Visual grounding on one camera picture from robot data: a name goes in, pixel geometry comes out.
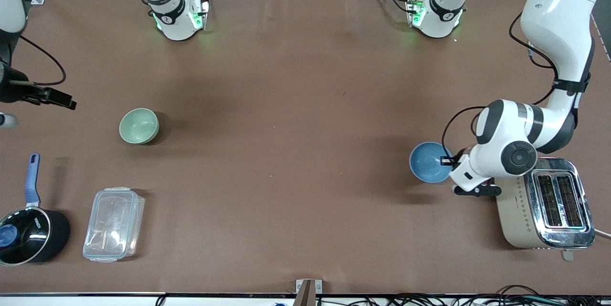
container lid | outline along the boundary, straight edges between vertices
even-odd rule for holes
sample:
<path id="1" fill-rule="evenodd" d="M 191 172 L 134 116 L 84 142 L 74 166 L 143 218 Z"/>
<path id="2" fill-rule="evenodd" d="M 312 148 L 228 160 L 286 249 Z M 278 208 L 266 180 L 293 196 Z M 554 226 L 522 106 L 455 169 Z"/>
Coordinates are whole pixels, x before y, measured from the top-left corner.
<path id="1" fill-rule="evenodd" d="M 92 261 L 114 262 L 125 257 L 138 216 L 138 195 L 128 188 L 111 188 L 95 195 L 83 256 Z"/>

toaster slot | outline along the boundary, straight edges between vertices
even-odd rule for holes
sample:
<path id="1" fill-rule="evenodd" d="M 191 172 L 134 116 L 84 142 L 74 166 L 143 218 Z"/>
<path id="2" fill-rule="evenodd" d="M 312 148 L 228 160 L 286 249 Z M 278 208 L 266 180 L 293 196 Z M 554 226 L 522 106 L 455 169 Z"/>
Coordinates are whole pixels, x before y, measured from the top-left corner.
<path id="1" fill-rule="evenodd" d="M 569 176 L 557 176 L 556 179 L 558 180 L 560 197 L 564 205 L 565 214 L 567 215 L 567 224 L 571 227 L 583 227 L 580 207 L 575 196 L 571 178 Z"/>
<path id="2" fill-rule="evenodd" d="M 554 185 L 550 175 L 537 176 L 539 189 L 541 190 L 541 199 L 543 200 L 543 210 L 545 211 L 545 221 L 548 226 L 562 226 L 562 219 L 558 210 L 558 200 L 554 193 Z"/>

blue bowl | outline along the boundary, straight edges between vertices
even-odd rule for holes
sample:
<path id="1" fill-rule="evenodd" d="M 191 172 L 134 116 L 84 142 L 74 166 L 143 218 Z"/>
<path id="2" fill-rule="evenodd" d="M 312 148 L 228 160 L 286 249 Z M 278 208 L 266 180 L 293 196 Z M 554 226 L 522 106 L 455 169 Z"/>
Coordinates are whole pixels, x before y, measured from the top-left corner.
<path id="1" fill-rule="evenodd" d="M 421 143 L 414 147 L 410 154 L 410 169 L 414 176 L 423 182 L 443 182 L 450 175 L 452 167 L 441 165 L 441 156 L 446 154 L 440 143 L 434 141 Z"/>

brown tablecloth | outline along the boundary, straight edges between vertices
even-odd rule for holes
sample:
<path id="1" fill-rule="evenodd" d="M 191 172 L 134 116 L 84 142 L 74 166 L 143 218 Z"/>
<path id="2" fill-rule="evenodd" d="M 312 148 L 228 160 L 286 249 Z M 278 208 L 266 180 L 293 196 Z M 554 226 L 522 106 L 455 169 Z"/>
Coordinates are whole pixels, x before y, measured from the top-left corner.
<path id="1" fill-rule="evenodd" d="M 411 149 L 439 141 L 450 117 L 497 98 L 534 102 L 552 75 L 507 35 L 525 0 L 469 0 L 460 27 L 429 39 L 389 0 L 212 0 L 209 32 L 172 42 L 139 0 L 46 0 L 24 35 L 59 59 L 76 111 L 2 105 L 0 213 L 23 206 L 29 154 L 41 154 L 42 206 L 72 224 L 46 264 L 0 269 L 0 291 L 294 290 L 608 294 L 611 242 L 576 253 L 518 250 L 494 199 L 419 182 Z M 611 230 L 609 62 L 596 36 L 579 128 L 557 156 L 574 162 L 595 225 Z M 59 78 L 22 42 L 13 66 Z M 123 142 L 129 110 L 159 112 L 154 145 Z M 471 116 L 449 130 L 474 143 Z M 83 258 L 94 195 L 127 186 L 146 198 L 133 258 Z"/>

blue pot handle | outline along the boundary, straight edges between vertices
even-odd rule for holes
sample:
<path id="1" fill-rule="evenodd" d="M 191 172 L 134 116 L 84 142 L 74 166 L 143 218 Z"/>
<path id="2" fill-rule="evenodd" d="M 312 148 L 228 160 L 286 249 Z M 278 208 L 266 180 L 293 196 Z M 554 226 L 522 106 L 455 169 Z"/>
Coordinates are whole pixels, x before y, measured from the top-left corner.
<path id="1" fill-rule="evenodd" d="M 40 197 L 36 190 L 39 164 L 40 155 L 38 152 L 32 153 L 28 162 L 28 174 L 26 175 L 26 206 L 28 207 L 38 207 L 40 205 Z"/>

